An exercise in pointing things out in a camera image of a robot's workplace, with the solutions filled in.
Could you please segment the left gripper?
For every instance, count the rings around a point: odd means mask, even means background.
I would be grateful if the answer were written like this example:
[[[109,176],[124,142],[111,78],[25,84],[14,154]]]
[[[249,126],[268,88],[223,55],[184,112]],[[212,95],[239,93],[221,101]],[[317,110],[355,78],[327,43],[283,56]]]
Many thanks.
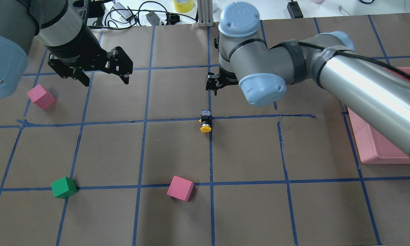
[[[72,78],[89,87],[86,71],[102,71],[120,77],[125,85],[133,73],[133,61],[122,47],[110,51],[101,47],[89,27],[81,24],[72,31],[42,30],[42,44],[50,51],[48,65],[61,78]]]

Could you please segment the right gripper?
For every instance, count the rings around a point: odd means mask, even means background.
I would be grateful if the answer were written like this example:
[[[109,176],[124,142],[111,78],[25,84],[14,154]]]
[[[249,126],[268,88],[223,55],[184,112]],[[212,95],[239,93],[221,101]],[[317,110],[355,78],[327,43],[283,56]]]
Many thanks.
[[[239,81],[236,78],[236,74],[231,71],[227,71],[223,67],[219,67],[217,74],[213,72],[207,73],[206,90],[213,91],[214,96],[217,96],[217,91],[226,87],[238,85]]]

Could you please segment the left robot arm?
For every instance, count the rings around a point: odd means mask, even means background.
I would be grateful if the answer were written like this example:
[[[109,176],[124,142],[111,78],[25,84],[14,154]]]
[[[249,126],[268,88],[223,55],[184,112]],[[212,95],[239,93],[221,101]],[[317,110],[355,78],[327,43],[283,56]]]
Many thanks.
[[[50,51],[48,65],[62,78],[89,86],[86,72],[101,71],[129,83],[133,61],[119,46],[100,46],[88,10],[88,0],[0,0],[0,99],[16,91],[33,39]]]

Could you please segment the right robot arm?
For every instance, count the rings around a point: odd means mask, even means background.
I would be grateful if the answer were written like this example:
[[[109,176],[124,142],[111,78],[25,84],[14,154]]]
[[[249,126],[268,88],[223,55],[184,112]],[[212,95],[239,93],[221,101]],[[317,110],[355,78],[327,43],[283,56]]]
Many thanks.
[[[248,103],[266,106],[281,99],[288,85],[313,79],[410,158],[409,74],[357,55],[342,31],[268,48],[260,27],[250,3],[233,2],[222,10],[215,39],[219,73],[208,73],[206,90],[238,85]]]

